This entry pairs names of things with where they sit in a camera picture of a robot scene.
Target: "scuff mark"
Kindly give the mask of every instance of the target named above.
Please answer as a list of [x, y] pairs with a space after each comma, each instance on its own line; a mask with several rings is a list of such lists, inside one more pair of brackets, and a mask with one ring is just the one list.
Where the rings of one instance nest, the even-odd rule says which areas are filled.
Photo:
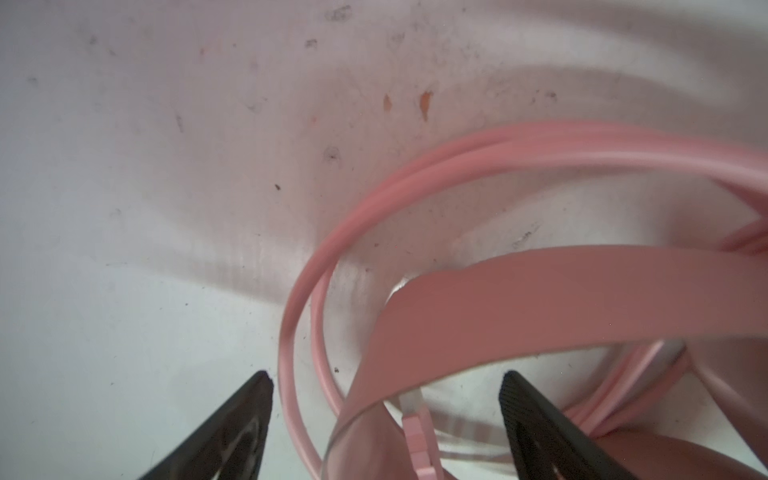
[[534, 233], [536, 233], [536, 231], [540, 226], [541, 225], [539, 225], [538, 223], [534, 223], [532, 228], [529, 231], [523, 233], [522, 236], [520, 236], [520, 238], [512, 242], [512, 245], [511, 245], [512, 251], [516, 252], [520, 250], [525, 245], [525, 242], [527, 242], [528, 239], [531, 238], [531, 236]]
[[336, 10], [329, 10], [326, 12], [326, 20], [328, 22], [346, 22], [351, 17], [351, 5], [344, 5], [343, 7], [338, 7]]

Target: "white surface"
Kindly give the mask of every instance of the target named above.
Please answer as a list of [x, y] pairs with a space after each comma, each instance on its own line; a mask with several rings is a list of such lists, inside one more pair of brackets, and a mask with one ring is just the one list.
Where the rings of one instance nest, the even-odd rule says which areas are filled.
[[[763, 2], [349, 3], [336, 15], [344, 4], [325, 0], [0, 4], [0, 477], [136, 478], [253, 371], [274, 375], [281, 308], [315, 245], [429, 146], [599, 118], [768, 147]], [[345, 257], [328, 304], [339, 381], [404, 277], [530, 247], [703, 245], [749, 218], [704, 180], [658, 173], [455, 188]], [[333, 416], [307, 331], [297, 378], [322, 451]], [[521, 362], [563, 403], [603, 357]], [[425, 391], [465, 439], [452, 449], [503, 451], [472, 426], [501, 425], [470, 388], [497, 388], [493, 369]], [[692, 379], [647, 422], [756, 465]], [[448, 463], [462, 478], [508, 468]], [[308, 478], [278, 402], [262, 472]]]

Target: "orange stain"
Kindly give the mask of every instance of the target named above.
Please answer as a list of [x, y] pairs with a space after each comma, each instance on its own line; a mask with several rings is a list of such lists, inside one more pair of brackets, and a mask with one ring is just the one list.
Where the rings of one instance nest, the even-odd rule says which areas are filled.
[[422, 118], [424, 118], [424, 121], [427, 121], [427, 113], [429, 112], [429, 102], [432, 101], [432, 96], [434, 94], [427, 90], [424, 93], [422, 93], [421, 98], [419, 99], [419, 108], [422, 109]]

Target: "dirt spot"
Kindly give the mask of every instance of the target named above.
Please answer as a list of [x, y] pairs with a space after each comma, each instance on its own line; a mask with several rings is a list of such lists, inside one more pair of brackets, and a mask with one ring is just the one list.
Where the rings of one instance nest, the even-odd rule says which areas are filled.
[[432, 101], [433, 95], [434, 93], [432, 91], [427, 90], [422, 93], [422, 96], [419, 98], [419, 108], [422, 111], [422, 118], [424, 121], [429, 119], [429, 103]]
[[330, 146], [323, 151], [323, 161], [338, 164], [341, 167], [341, 152], [338, 147]]
[[387, 48], [391, 51], [396, 51], [400, 48], [402, 41], [406, 39], [406, 33], [401, 31], [400, 33], [393, 33], [387, 38]]
[[329, 10], [326, 12], [326, 20], [328, 22], [346, 22], [351, 17], [351, 5], [344, 5], [343, 7], [338, 7], [336, 10]]
[[539, 227], [540, 227], [540, 225], [538, 223], [534, 223], [532, 228], [529, 231], [523, 233], [520, 238], [518, 238], [517, 240], [512, 242], [512, 245], [511, 245], [512, 251], [516, 252], [517, 250], [520, 250], [525, 245], [525, 243], [528, 241], [528, 239], [531, 238], [531, 236], [534, 233], [536, 233], [536, 231], [538, 230]]

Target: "pink ribbon cable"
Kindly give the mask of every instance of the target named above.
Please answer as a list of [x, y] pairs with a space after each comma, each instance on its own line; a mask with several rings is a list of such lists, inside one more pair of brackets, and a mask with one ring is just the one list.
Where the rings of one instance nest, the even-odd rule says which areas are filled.
[[[646, 128], [592, 121], [512, 124], [443, 144], [400, 168], [319, 245], [294, 284], [280, 328], [278, 383], [283, 416], [300, 458], [319, 480], [322, 462], [303, 423], [296, 397], [293, 347], [296, 327], [312, 296], [311, 345], [316, 374], [336, 415], [344, 403], [326, 354], [323, 307], [331, 276], [344, 250], [389, 215], [445, 188], [490, 175], [533, 168], [622, 166], [699, 174], [721, 182], [762, 215], [768, 213], [768, 157], [744, 147], [678, 137]], [[765, 219], [744, 227], [721, 250], [758, 254], [768, 250]], [[656, 382], [621, 404], [662, 342], [637, 345], [603, 384], [566, 413], [587, 434], [603, 435], [656, 402], [688, 369], [683, 353]]]

